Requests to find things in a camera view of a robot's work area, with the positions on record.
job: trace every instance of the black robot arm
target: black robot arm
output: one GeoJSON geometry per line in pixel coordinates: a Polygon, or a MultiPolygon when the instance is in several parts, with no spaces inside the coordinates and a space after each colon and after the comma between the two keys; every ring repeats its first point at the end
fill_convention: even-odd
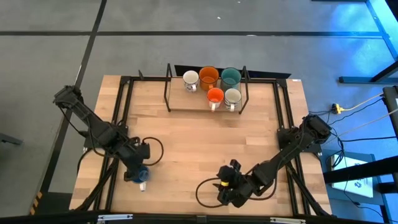
{"type": "MultiPolygon", "coordinates": [[[[217,174],[221,179],[221,184],[216,185],[219,190],[217,199],[223,205],[232,203],[235,207],[241,207],[251,199],[252,194],[261,196],[274,183],[279,169],[288,165],[289,161],[304,149],[313,144],[324,143],[331,134],[330,130],[329,125],[317,115],[308,115],[303,118],[303,123],[299,128],[292,128],[283,134],[283,142],[287,144],[271,160],[256,164],[243,175],[239,171],[241,165],[233,159],[230,166],[221,167],[217,174]]],[[[288,171],[296,182],[301,182],[292,166],[288,166],[288,171]]],[[[313,199],[305,185],[301,182],[298,183],[298,186],[304,191],[303,194],[308,196],[307,200],[310,201],[310,205],[316,210],[316,213],[327,215],[313,199]]]]}
{"type": "Polygon", "coordinates": [[[124,173],[125,181],[138,177],[143,160],[150,158],[148,144],[140,144],[136,141],[137,138],[130,139],[116,125],[101,120],[84,104],[78,88],[65,86],[54,97],[53,102],[58,107],[70,109],[88,126],[88,138],[98,142],[106,152],[123,162],[127,167],[127,172],[124,173]]]}

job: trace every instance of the power cord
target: power cord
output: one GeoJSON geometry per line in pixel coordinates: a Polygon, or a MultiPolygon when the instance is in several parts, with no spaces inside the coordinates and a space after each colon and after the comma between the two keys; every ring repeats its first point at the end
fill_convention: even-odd
{"type": "MultiPolygon", "coordinates": [[[[347,166],[347,160],[346,160],[346,157],[345,157],[345,156],[344,156],[344,162],[345,162],[345,164],[346,164],[346,167],[348,167],[348,166],[347,166]]],[[[347,181],[346,181],[346,185],[345,185],[344,191],[343,191],[343,193],[346,195],[346,197],[347,197],[357,208],[367,208],[367,209],[370,209],[370,210],[376,212],[381,218],[383,218],[383,216],[382,216],[378,211],[376,211],[375,209],[369,208],[369,207],[362,207],[362,206],[359,206],[359,205],[360,205],[359,202],[354,202],[354,201],[347,195],[347,193],[346,193],[346,188],[347,188],[348,181],[349,181],[349,176],[348,176],[348,179],[347,179],[347,181]]]]}
{"type": "Polygon", "coordinates": [[[339,151],[333,153],[332,155],[328,156],[328,157],[326,158],[325,164],[327,165],[327,164],[328,164],[328,161],[329,161],[334,155],[338,154],[336,160],[335,160],[335,161],[333,162],[333,164],[331,165],[332,168],[335,168],[336,166],[338,166],[338,164],[340,164],[340,162],[341,162],[341,161],[343,160],[343,158],[345,157],[345,151],[344,151],[344,144],[343,144],[343,142],[341,141],[341,139],[338,137],[336,129],[335,129],[335,128],[332,128],[332,130],[335,131],[335,133],[334,133],[334,134],[332,133],[332,135],[334,135],[334,136],[337,137],[337,144],[339,145],[339,147],[340,147],[341,150],[339,150],[339,151]]]}
{"type": "Polygon", "coordinates": [[[143,144],[146,144],[146,143],[145,143],[145,140],[146,140],[146,139],[153,139],[153,140],[159,142],[160,147],[161,147],[161,150],[162,150],[162,153],[160,154],[160,157],[159,157],[155,162],[153,162],[153,163],[151,163],[151,164],[145,164],[145,163],[143,163],[143,165],[145,165],[145,166],[153,166],[153,165],[157,164],[157,163],[163,158],[163,154],[164,154],[163,144],[162,144],[162,142],[161,142],[159,139],[154,138],[154,137],[146,137],[146,138],[144,138],[144,139],[142,140],[142,143],[143,143],[143,144]]]}
{"type": "Polygon", "coordinates": [[[342,111],[350,111],[350,110],[353,110],[353,109],[355,109],[355,108],[357,108],[357,107],[363,105],[364,103],[367,103],[368,101],[373,100],[373,99],[375,99],[376,97],[381,96],[382,94],[383,94],[383,93],[379,93],[379,94],[377,94],[376,96],[372,96],[372,97],[370,97],[369,99],[365,100],[364,102],[362,102],[362,103],[360,103],[360,104],[358,104],[358,105],[356,105],[356,106],[354,106],[354,107],[352,107],[352,108],[349,108],[349,109],[344,109],[344,108],[342,108],[339,104],[334,103],[334,104],[332,105],[333,112],[336,113],[336,114],[340,114],[342,111]]]}
{"type": "Polygon", "coordinates": [[[70,122],[70,120],[68,119],[68,117],[67,117],[67,115],[65,114],[65,112],[63,111],[63,109],[62,109],[61,107],[58,107],[58,108],[60,108],[60,111],[62,112],[63,117],[68,121],[68,123],[70,124],[70,126],[72,126],[72,127],[74,128],[74,130],[75,130],[79,135],[81,135],[81,136],[83,136],[83,137],[86,137],[84,131],[79,131],[79,130],[77,130],[77,128],[75,127],[75,125],[73,125],[72,122],[70,122]]]}
{"type": "Polygon", "coordinates": [[[318,115],[318,116],[322,116],[327,114],[328,115],[328,119],[326,121],[326,124],[329,123],[329,119],[330,119],[330,113],[333,111],[333,109],[329,110],[329,111],[309,111],[310,114],[314,114],[314,115],[318,115]]]}
{"type": "Polygon", "coordinates": [[[209,179],[206,179],[206,180],[200,182],[200,184],[198,185],[198,187],[197,187],[197,189],[196,189],[196,191],[195,191],[195,197],[196,197],[196,199],[197,199],[197,202],[198,202],[201,206],[203,206],[203,207],[205,207],[205,208],[219,208],[219,207],[223,206],[223,204],[219,204],[219,205],[205,205],[204,203],[201,203],[201,202],[200,202],[199,197],[198,197],[198,191],[199,191],[200,186],[202,186],[202,185],[203,185],[204,183],[206,183],[206,182],[209,182],[209,181],[212,181],[212,180],[219,180],[219,179],[220,179],[220,178],[218,178],[218,177],[213,177],[213,178],[209,178],[209,179]]]}
{"type": "Polygon", "coordinates": [[[354,141],[381,140],[381,139],[393,139],[393,138],[397,138],[397,136],[378,137],[378,138],[350,139],[350,140],[341,140],[341,141],[342,142],[354,142],[354,141]]]}
{"type": "Polygon", "coordinates": [[[77,163],[77,174],[79,174],[79,170],[80,170],[80,164],[81,161],[84,159],[84,157],[92,150],[92,148],[88,148],[83,155],[80,156],[79,162],[77,163]]]}
{"type": "Polygon", "coordinates": [[[373,102],[373,103],[371,103],[371,104],[365,106],[364,108],[362,108],[362,109],[360,109],[360,110],[357,110],[357,111],[355,111],[355,112],[353,112],[353,113],[351,113],[351,114],[349,114],[349,115],[347,115],[347,116],[344,116],[344,117],[341,118],[341,119],[337,119],[336,121],[330,123],[329,125],[333,125],[333,124],[335,124],[336,122],[342,121],[342,120],[344,120],[345,118],[348,118],[349,116],[352,116],[352,115],[354,115],[354,114],[356,114],[356,113],[358,113],[358,112],[360,112],[360,111],[362,111],[362,110],[365,110],[367,107],[372,106],[373,104],[377,103],[378,101],[381,101],[382,99],[383,99],[383,98],[380,98],[380,99],[378,99],[378,100],[376,100],[375,102],[373,102]]]}
{"type": "MultiPolygon", "coordinates": [[[[328,160],[329,160],[332,156],[334,156],[335,154],[339,154],[339,156],[336,158],[336,160],[334,161],[334,163],[331,165],[332,168],[335,168],[343,159],[344,159],[344,162],[345,162],[346,167],[348,167],[348,166],[347,166],[346,156],[345,156],[345,150],[344,150],[343,140],[341,140],[341,139],[338,137],[338,134],[337,134],[336,129],[335,129],[335,128],[332,128],[332,129],[335,131],[335,133],[334,133],[334,134],[332,133],[332,135],[334,135],[334,136],[337,137],[338,145],[339,145],[339,147],[341,148],[341,150],[340,150],[340,151],[337,151],[337,152],[335,152],[335,153],[333,153],[333,154],[330,155],[330,156],[328,156],[327,159],[326,159],[326,161],[325,161],[325,162],[326,162],[326,165],[328,164],[328,160]]],[[[359,205],[360,205],[359,202],[354,202],[354,201],[347,195],[347,193],[346,193],[346,188],[347,188],[348,181],[349,181],[349,176],[348,176],[348,180],[346,181],[346,185],[345,185],[344,191],[343,191],[343,193],[347,196],[347,198],[348,198],[355,206],[357,206],[358,208],[367,208],[367,209],[370,209],[370,210],[376,212],[380,217],[382,217],[382,215],[381,215],[378,211],[376,211],[375,209],[373,209],[373,208],[369,208],[369,207],[360,207],[360,206],[359,206],[359,205]]]]}
{"type": "Polygon", "coordinates": [[[362,128],[363,126],[366,126],[366,125],[368,125],[368,124],[371,124],[371,123],[374,123],[374,122],[376,122],[376,121],[379,121],[379,120],[385,118],[386,116],[389,116],[390,114],[393,114],[393,113],[395,113],[395,112],[397,112],[397,111],[398,111],[398,108],[395,109],[395,110],[393,110],[393,111],[391,111],[391,112],[389,112],[388,114],[385,114],[385,115],[381,116],[380,118],[376,118],[376,119],[374,119],[374,120],[372,120],[372,121],[369,121],[369,122],[367,122],[367,123],[364,123],[364,124],[362,124],[362,125],[359,125],[358,127],[351,128],[350,130],[343,132],[343,134],[339,134],[338,136],[334,137],[333,139],[327,141],[326,143],[331,142],[331,141],[335,140],[336,138],[341,137],[341,136],[343,136],[343,135],[345,135],[345,134],[347,134],[347,133],[350,133],[350,132],[355,131],[355,130],[357,130],[357,129],[359,129],[359,128],[362,128]]]}

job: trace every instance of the wooden tabletop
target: wooden tabletop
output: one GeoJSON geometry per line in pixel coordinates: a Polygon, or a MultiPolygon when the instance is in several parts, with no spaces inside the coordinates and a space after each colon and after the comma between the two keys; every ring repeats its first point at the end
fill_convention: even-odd
{"type": "MultiPolygon", "coordinates": [[[[116,75],[105,75],[103,78],[95,113],[105,121],[111,121],[120,78],[116,75]]],[[[287,80],[287,84],[294,123],[298,125],[302,117],[308,114],[302,83],[300,80],[287,80]]],[[[282,89],[279,91],[286,124],[282,89]]],[[[123,111],[126,92],[127,86],[120,111],[123,111]]],[[[220,166],[229,164],[231,159],[237,159],[242,165],[241,171],[246,172],[278,153],[278,120],[272,85],[249,83],[250,100],[241,115],[226,111],[168,112],[163,93],[164,82],[134,82],[127,120],[128,135],[141,139],[148,136],[160,139],[164,144],[164,156],[156,166],[149,167],[150,179],[145,192],[141,192],[137,184],[123,181],[126,167],[119,164],[112,212],[292,215],[285,169],[279,171],[277,192],[269,200],[249,200],[241,208],[231,204],[220,208],[204,208],[195,199],[197,185],[207,178],[216,177],[220,166]]],[[[160,146],[155,141],[148,142],[151,158],[147,163],[150,163],[159,157],[160,146]]],[[[301,153],[300,156],[306,186],[323,209],[331,213],[319,160],[310,153],[301,153]]],[[[102,160],[94,153],[89,153],[83,159],[70,209],[79,206],[97,184],[102,160]]],[[[263,197],[270,194],[271,190],[266,191],[263,197]]],[[[107,192],[106,185],[100,208],[104,208],[107,192]]],[[[299,212],[303,213],[297,186],[295,192],[299,212]]],[[[205,204],[217,205],[217,193],[211,183],[206,183],[200,189],[199,198],[205,204]]]]}

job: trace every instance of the mug rack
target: mug rack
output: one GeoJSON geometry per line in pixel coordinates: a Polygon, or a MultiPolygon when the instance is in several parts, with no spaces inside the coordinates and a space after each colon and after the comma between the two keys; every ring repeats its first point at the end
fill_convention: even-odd
{"type": "MultiPolygon", "coordinates": [[[[241,82],[238,85],[238,90],[242,94],[242,99],[238,106],[235,107],[235,111],[230,112],[226,109],[224,101],[220,104],[220,107],[215,112],[230,112],[242,114],[244,108],[249,101],[249,88],[248,81],[250,79],[246,66],[240,70],[241,82]]],[[[217,87],[220,87],[221,79],[217,81],[217,87]]],[[[184,87],[184,81],[182,77],[173,77],[170,64],[167,64],[167,73],[164,86],[164,100],[166,103],[167,110],[190,110],[190,111],[211,111],[208,104],[207,91],[202,90],[200,86],[197,87],[197,91],[188,92],[184,87]]]]}

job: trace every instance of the cable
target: cable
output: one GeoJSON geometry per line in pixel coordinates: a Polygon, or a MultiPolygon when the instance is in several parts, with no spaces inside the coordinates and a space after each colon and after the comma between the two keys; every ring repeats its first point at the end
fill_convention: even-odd
{"type": "Polygon", "coordinates": [[[159,142],[159,144],[160,144],[160,146],[161,146],[161,149],[162,149],[162,153],[161,153],[160,157],[159,157],[155,162],[153,162],[153,163],[151,163],[151,164],[145,164],[145,163],[143,163],[143,165],[145,165],[145,166],[153,166],[153,165],[157,164],[157,163],[163,158],[163,153],[164,153],[163,144],[162,144],[162,142],[161,142],[159,139],[154,138],[154,137],[146,137],[146,138],[144,138],[144,139],[142,140],[142,143],[143,143],[143,144],[145,144],[145,140],[146,140],[146,139],[153,139],[153,140],[159,142]]]}
{"type": "Polygon", "coordinates": [[[353,141],[381,140],[381,139],[392,139],[392,138],[397,138],[397,136],[378,137],[378,138],[363,138],[363,139],[350,139],[350,140],[341,140],[341,141],[342,142],[353,142],[353,141]]]}
{"type": "MultiPolygon", "coordinates": [[[[294,151],[296,150],[296,148],[298,148],[298,147],[301,145],[301,143],[303,142],[303,139],[304,139],[304,129],[305,129],[305,120],[303,120],[303,127],[302,127],[302,131],[301,131],[300,142],[298,143],[298,145],[296,145],[296,147],[295,147],[293,150],[291,150],[291,151],[286,155],[286,157],[289,156],[292,152],[294,152],[294,151]]],[[[274,189],[272,190],[271,194],[268,195],[268,196],[266,196],[266,197],[264,197],[264,198],[251,198],[251,197],[249,197],[249,198],[248,198],[249,200],[267,200],[267,199],[270,199],[272,196],[274,196],[274,194],[275,194],[275,192],[276,192],[277,181],[278,181],[278,171],[279,171],[279,167],[280,167],[280,165],[281,165],[281,163],[282,163],[283,160],[285,160],[285,157],[279,161],[279,163],[278,163],[278,165],[277,165],[277,167],[276,167],[274,189]]]]}
{"type": "Polygon", "coordinates": [[[311,113],[311,114],[319,114],[319,113],[324,113],[324,114],[326,114],[326,113],[331,112],[331,110],[329,110],[329,111],[308,111],[308,112],[311,113]]]}
{"type": "Polygon", "coordinates": [[[282,163],[282,160],[279,161],[278,166],[277,166],[277,169],[276,169],[276,172],[275,172],[274,189],[272,189],[271,194],[269,194],[268,196],[266,196],[266,197],[264,197],[264,198],[252,198],[252,197],[249,197],[249,198],[248,198],[249,200],[267,200],[267,199],[272,198],[272,196],[274,196],[274,194],[275,194],[275,192],[276,192],[276,185],[277,185],[277,183],[278,183],[278,171],[279,171],[279,166],[280,166],[281,163],[282,163]]]}
{"type": "Polygon", "coordinates": [[[331,111],[329,111],[329,113],[328,113],[328,120],[326,121],[326,124],[328,124],[328,123],[329,123],[330,112],[331,112],[331,111]]]}
{"type": "Polygon", "coordinates": [[[80,164],[81,161],[84,159],[84,157],[92,150],[92,148],[88,148],[83,155],[80,156],[79,162],[77,163],[77,174],[79,174],[79,170],[80,170],[80,164]]]}
{"type": "Polygon", "coordinates": [[[84,136],[83,131],[77,130],[77,128],[75,127],[75,125],[73,125],[72,122],[70,122],[70,120],[68,119],[67,115],[66,115],[65,112],[62,110],[62,108],[61,108],[61,107],[58,107],[58,108],[60,108],[60,111],[62,112],[63,117],[68,121],[68,123],[70,124],[70,126],[72,126],[72,127],[74,128],[74,130],[76,130],[77,133],[78,133],[79,135],[81,135],[81,136],[83,136],[83,137],[86,137],[86,136],[84,136]]]}
{"type": "Polygon", "coordinates": [[[204,203],[201,203],[200,201],[199,201],[199,197],[198,197],[198,191],[199,191],[199,187],[200,186],[202,186],[204,183],[206,183],[206,182],[209,182],[209,181],[212,181],[212,180],[219,180],[220,178],[218,178],[218,177],[213,177],[213,178],[209,178],[209,179],[206,179],[206,180],[204,180],[204,181],[202,181],[199,185],[198,185],[198,187],[197,187],[197,189],[196,189],[196,191],[195,191],[195,197],[197,198],[197,202],[201,205],[201,206],[203,206],[203,207],[205,207],[205,208],[219,208],[219,207],[221,207],[221,206],[223,206],[223,204],[219,204],[219,205],[205,205],[204,203]]]}
{"type": "MultiPolygon", "coordinates": [[[[331,134],[337,137],[338,134],[337,134],[336,129],[335,129],[335,128],[332,128],[332,130],[334,130],[335,133],[331,133],[331,134]]],[[[326,158],[326,160],[325,160],[325,164],[327,165],[327,164],[328,164],[328,161],[329,161],[334,155],[338,154],[336,160],[335,160],[334,163],[331,165],[332,168],[335,168],[335,167],[343,160],[343,156],[345,156],[344,144],[343,144],[343,142],[341,141],[341,139],[340,139],[339,137],[337,137],[337,144],[339,145],[339,147],[340,147],[341,150],[339,150],[339,151],[333,153],[332,155],[328,156],[328,157],[326,158]]]]}
{"type": "Polygon", "coordinates": [[[380,118],[374,119],[374,120],[372,120],[372,121],[370,121],[370,122],[367,122],[367,123],[364,123],[364,124],[362,124],[362,125],[360,125],[360,126],[358,126],[358,127],[352,128],[352,129],[350,129],[350,130],[344,132],[343,134],[339,134],[339,135],[336,136],[335,138],[333,138],[333,139],[327,141],[326,143],[329,143],[329,142],[335,140],[337,137],[341,137],[342,135],[345,135],[345,134],[350,133],[350,132],[352,132],[352,131],[355,131],[355,130],[357,130],[357,129],[359,129],[359,128],[362,128],[363,126],[366,126],[366,125],[371,124],[371,123],[373,123],[373,122],[379,121],[379,120],[385,118],[386,116],[389,116],[390,114],[393,114],[393,113],[395,113],[395,112],[397,112],[397,111],[398,111],[398,108],[395,109],[395,110],[393,110],[393,111],[391,111],[390,113],[388,113],[388,114],[386,114],[386,115],[381,116],[380,118]]]}
{"type": "MultiPolygon", "coordinates": [[[[346,160],[346,157],[344,157],[344,162],[345,162],[345,164],[346,164],[346,167],[348,167],[347,166],[347,160],[346,160]]],[[[367,208],[367,209],[370,209],[370,210],[372,210],[372,211],[374,211],[374,212],[376,212],[381,218],[383,218],[384,219],[384,217],[378,212],[378,211],[376,211],[375,209],[373,209],[373,208],[369,208],[369,207],[360,207],[358,204],[359,204],[359,202],[354,202],[348,195],[347,195],[347,193],[346,193],[346,188],[347,188],[347,184],[348,184],[348,181],[349,181],[349,176],[348,176],[348,179],[347,179],[347,181],[346,181],[346,185],[345,185],[345,187],[344,187],[344,194],[347,196],[347,198],[357,207],[357,208],[367,208]]]]}
{"type": "Polygon", "coordinates": [[[102,156],[102,157],[110,157],[110,158],[113,158],[112,155],[102,154],[102,153],[99,153],[99,152],[97,151],[97,149],[95,148],[94,140],[93,140],[93,139],[94,139],[94,137],[93,137],[93,129],[91,128],[90,119],[88,119],[88,118],[87,118],[87,124],[88,124],[88,132],[89,132],[89,134],[90,134],[91,146],[92,146],[92,148],[93,148],[95,154],[97,154],[97,155],[99,155],[99,156],[102,156]]]}
{"type": "Polygon", "coordinates": [[[334,123],[336,123],[336,122],[342,121],[342,120],[344,120],[345,118],[354,115],[355,113],[358,113],[358,112],[360,112],[360,111],[362,111],[362,110],[365,110],[367,107],[372,106],[373,104],[377,103],[378,101],[381,101],[382,99],[383,99],[383,98],[380,98],[380,99],[376,100],[375,102],[373,102],[373,103],[371,103],[371,104],[365,106],[364,108],[362,108],[362,109],[360,109],[360,110],[357,110],[357,111],[355,111],[355,112],[353,112],[353,113],[351,113],[351,114],[349,114],[349,115],[347,115],[347,116],[344,116],[343,118],[338,119],[338,120],[336,120],[336,121],[330,123],[329,125],[332,125],[332,124],[334,124],[334,123]]]}
{"type": "Polygon", "coordinates": [[[352,108],[350,108],[350,109],[341,108],[341,111],[350,111],[350,110],[353,110],[353,109],[355,109],[355,108],[361,106],[362,104],[368,102],[369,100],[373,100],[373,99],[375,99],[376,97],[378,97],[378,96],[380,96],[380,95],[382,95],[382,94],[383,94],[383,93],[379,93],[379,94],[377,94],[376,96],[372,96],[372,97],[370,97],[369,99],[365,100],[364,102],[362,102],[362,103],[360,103],[360,104],[358,104],[358,105],[356,105],[356,106],[354,106],[354,107],[352,107],[352,108]]]}

